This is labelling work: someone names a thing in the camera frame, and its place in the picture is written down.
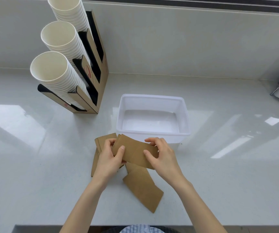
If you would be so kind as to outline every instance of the cardboard divider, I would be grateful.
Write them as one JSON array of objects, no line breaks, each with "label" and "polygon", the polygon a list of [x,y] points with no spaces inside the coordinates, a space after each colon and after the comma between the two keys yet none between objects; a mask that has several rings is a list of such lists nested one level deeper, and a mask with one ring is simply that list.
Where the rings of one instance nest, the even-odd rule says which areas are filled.
[{"label": "cardboard divider", "polygon": [[39,84],[37,89],[72,113],[98,114],[108,78],[108,65],[102,39],[99,35],[99,29],[95,22],[94,13],[93,11],[86,11],[86,13],[88,18],[90,18],[89,23],[93,37],[89,30],[86,32],[79,32],[78,34],[91,60],[92,66],[89,65],[84,55],[81,59],[73,59],[73,62],[89,85],[87,91],[91,99],[79,86],[76,87],[75,92],[68,93],[76,102],[85,108],[85,110],[70,105],[41,84]]}]

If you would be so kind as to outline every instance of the person's right hand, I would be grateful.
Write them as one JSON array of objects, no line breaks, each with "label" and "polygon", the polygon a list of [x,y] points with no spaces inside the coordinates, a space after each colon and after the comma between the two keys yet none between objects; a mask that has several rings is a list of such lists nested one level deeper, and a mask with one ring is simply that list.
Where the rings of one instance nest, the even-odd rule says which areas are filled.
[{"label": "person's right hand", "polygon": [[155,158],[148,150],[144,150],[144,154],[156,172],[169,185],[173,186],[175,182],[184,179],[184,175],[177,163],[175,152],[169,147],[163,138],[150,137],[145,139],[150,145],[157,146],[159,149],[159,157]]}]

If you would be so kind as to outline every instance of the person's right thumb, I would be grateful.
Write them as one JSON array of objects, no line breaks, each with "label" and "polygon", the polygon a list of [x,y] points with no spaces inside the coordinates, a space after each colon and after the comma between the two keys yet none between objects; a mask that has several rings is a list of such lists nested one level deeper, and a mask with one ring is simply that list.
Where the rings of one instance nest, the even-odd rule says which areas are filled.
[{"label": "person's right thumb", "polygon": [[157,159],[148,150],[144,150],[144,155],[146,156],[146,159],[150,162],[150,164],[154,167]]}]

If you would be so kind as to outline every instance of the person's left hand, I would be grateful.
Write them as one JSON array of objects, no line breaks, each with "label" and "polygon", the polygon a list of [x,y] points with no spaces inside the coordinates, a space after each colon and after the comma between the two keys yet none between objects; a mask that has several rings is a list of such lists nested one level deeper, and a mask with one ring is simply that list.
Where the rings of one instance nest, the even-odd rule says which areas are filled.
[{"label": "person's left hand", "polygon": [[126,163],[125,161],[122,161],[125,150],[123,145],[118,149],[116,156],[112,154],[111,145],[113,145],[115,141],[115,138],[105,140],[103,150],[99,155],[99,161],[93,175],[93,179],[103,181],[105,185],[109,179],[116,174],[121,164]]}]

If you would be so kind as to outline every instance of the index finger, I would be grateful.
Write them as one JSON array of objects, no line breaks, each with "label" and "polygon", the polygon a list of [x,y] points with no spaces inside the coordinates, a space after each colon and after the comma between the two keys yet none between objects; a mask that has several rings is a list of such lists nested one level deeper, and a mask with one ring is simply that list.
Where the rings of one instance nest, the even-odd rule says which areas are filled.
[{"label": "index finger", "polygon": [[105,142],[104,142],[104,149],[110,148],[110,145],[114,144],[116,140],[117,140],[116,138],[106,139]]},{"label": "index finger", "polygon": [[161,147],[164,146],[164,143],[161,141],[159,137],[149,137],[145,139],[145,141],[155,143],[159,150],[161,149]]}]

